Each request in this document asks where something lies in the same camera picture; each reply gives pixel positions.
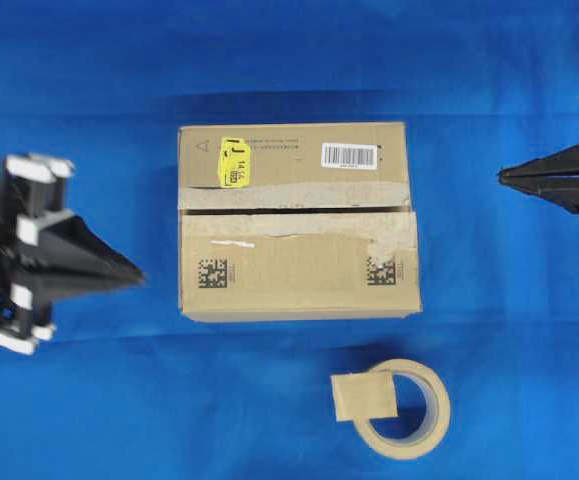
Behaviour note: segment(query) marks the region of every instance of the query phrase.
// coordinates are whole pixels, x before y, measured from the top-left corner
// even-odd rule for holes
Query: box flap
[[[225,138],[243,140],[250,149],[250,179],[241,188],[221,188],[219,162]],[[337,146],[325,151],[323,144]],[[180,129],[178,147],[180,209],[400,207],[411,203],[404,124],[400,122],[190,126]],[[375,148],[375,158],[373,153],[371,158],[362,155],[368,147]],[[327,158],[346,166],[330,168]]]
[[[420,310],[415,213],[182,215],[181,238],[183,313]]]

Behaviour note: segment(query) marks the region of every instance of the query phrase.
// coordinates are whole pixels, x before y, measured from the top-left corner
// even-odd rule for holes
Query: warning triangle symbol
[[[196,145],[196,148],[198,150],[202,150],[203,152],[208,152],[209,151],[209,140],[205,140],[204,142],[200,142],[198,145]]]

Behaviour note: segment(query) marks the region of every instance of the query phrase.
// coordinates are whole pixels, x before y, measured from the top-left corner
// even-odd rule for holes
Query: torn tape piece
[[[235,245],[236,247],[242,248],[256,248],[255,243],[241,242],[238,240],[211,240],[210,243],[213,243],[214,245]]]
[[[398,416],[391,372],[332,375],[336,421]]]
[[[251,147],[244,138],[223,137],[220,142],[220,188],[242,188],[251,176]]]

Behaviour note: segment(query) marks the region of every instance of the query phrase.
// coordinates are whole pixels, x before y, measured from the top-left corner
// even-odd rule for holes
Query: white label
[[[378,147],[349,143],[323,143],[320,164],[323,168],[376,170]]]

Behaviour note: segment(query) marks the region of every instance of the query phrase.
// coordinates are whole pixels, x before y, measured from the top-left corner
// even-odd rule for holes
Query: blue surface
[[[176,307],[176,131],[404,120],[425,312],[199,325]],[[579,1],[0,0],[0,157],[62,155],[69,205],[148,276],[0,349],[0,479],[579,478],[579,219],[496,172],[579,142]],[[336,424],[329,375],[433,368],[413,462]]]

